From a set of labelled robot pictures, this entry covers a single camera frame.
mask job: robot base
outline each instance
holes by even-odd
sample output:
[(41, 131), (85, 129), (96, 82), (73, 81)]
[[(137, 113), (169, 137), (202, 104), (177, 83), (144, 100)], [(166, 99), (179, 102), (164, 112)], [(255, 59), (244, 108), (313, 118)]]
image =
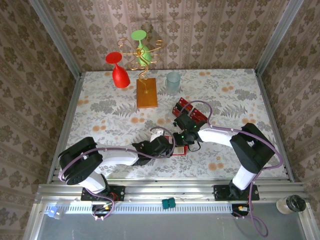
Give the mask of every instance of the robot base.
[[(117, 201), (123, 202), (125, 200), (125, 186), (109, 186), (110, 190), (103, 190), (99, 192), (99, 195), (103, 195), (109, 198), (113, 198), (113, 196), (110, 193), (117, 194), (119, 199)], [(87, 192), (85, 188), (82, 189), (82, 194), (81, 194), (81, 201), (99, 201), (99, 202), (105, 202), (108, 201), (103, 197), (96, 197), (92, 196), (90, 193)]]
[[(213, 186), (213, 194), (215, 201), (248, 201), (249, 200), (249, 192), (250, 186), (248, 186), (243, 193), (236, 198), (234, 195), (230, 193), (229, 185), (214, 185)], [(258, 187), (257, 185), (253, 185), (252, 188), (252, 201), (260, 200)]]

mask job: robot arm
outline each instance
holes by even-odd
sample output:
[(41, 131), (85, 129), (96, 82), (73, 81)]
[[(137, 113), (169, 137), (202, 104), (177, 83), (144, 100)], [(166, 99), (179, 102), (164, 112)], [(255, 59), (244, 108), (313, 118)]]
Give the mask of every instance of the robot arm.
[[(260, 172), (274, 155), (274, 152), (268, 146), (253, 137), (243, 133), (236, 134), (234, 132), (207, 128), (204, 126), (204, 122), (195, 123), (185, 114), (179, 116), (175, 120), (175, 123), (183, 130), (181, 133), (175, 132), (173, 134), (176, 147), (189, 146), (197, 141), (200, 143), (212, 142), (222, 144), (234, 149), (241, 163), (241, 167), (229, 184), (230, 192), (234, 196), (242, 194), (256, 174)], [(252, 123), (247, 123), (242, 127), (242, 130), (269, 142)], [(132, 145), (122, 147), (97, 145), (92, 137), (82, 139), (59, 155), (61, 169), (65, 169), (75, 158), (92, 150), (92, 152), (83, 155), (81, 160), (69, 166), (67, 170), (64, 170), (63, 175), (66, 184), (80, 184), (95, 194), (108, 189), (107, 181), (96, 170), (105, 165), (116, 164), (142, 166), (147, 164), (152, 157), (167, 156), (173, 145), (162, 134), (162, 131), (158, 131), (152, 134), (150, 141), (133, 143)]]

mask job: floral tablecloth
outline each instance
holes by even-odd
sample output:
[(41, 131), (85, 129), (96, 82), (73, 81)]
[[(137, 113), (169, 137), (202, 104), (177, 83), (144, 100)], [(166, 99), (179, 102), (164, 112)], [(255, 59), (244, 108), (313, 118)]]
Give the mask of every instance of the floral tablecloth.
[[(172, 132), (171, 113), (180, 97), (187, 101), (204, 100), (213, 108), (211, 122), (218, 126), (240, 128), (254, 123), (275, 145), (268, 114), (252, 69), (178, 70), (181, 88), (175, 96), (165, 88), (170, 70), (151, 70), (149, 78), (156, 78), (158, 107), (137, 109), (136, 79), (139, 71), (128, 71), (131, 83), (127, 88), (116, 88), (112, 72), (87, 72), (75, 111), (67, 147), (84, 137), (92, 136), (101, 144), (123, 146), (149, 140), (149, 129), (163, 126)], [(209, 108), (195, 104), (203, 114)], [(273, 157), (268, 166), (277, 164)], [(240, 162), (231, 147), (202, 143), (198, 152), (185, 156), (152, 160), (145, 166), (110, 165), (100, 167), (109, 178), (232, 178)], [(285, 178), (283, 167), (264, 171), (262, 177)]]

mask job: wall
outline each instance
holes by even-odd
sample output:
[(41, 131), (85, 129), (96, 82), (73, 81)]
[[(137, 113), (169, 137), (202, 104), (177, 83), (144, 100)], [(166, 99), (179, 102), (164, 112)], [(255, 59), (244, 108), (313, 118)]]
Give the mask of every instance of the wall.
[[(156, 69), (255, 68), (288, 0), (45, 0), (82, 71), (114, 66), (106, 55), (135, 30), (148, 32)], [(122, 52), (132, 51), (130, 44)], [(125, 56), (123, 64), (128, 62)]]
[(262, 75), (291, 167), (320, 226), (320, 1), (304, 0)]
[(0, 239), (21, 239), (75, 84), (28, 1), (0, 1)]

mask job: glass cup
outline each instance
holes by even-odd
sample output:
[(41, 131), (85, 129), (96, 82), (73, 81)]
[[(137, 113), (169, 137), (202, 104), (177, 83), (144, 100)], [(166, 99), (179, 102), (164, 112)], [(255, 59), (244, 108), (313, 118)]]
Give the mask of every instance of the glass cup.
[(174, 95), (179, 92), (181, 76), (176, 71), (171, 71), (166, 75), (165, 85), (166, 91), (170, 95)]

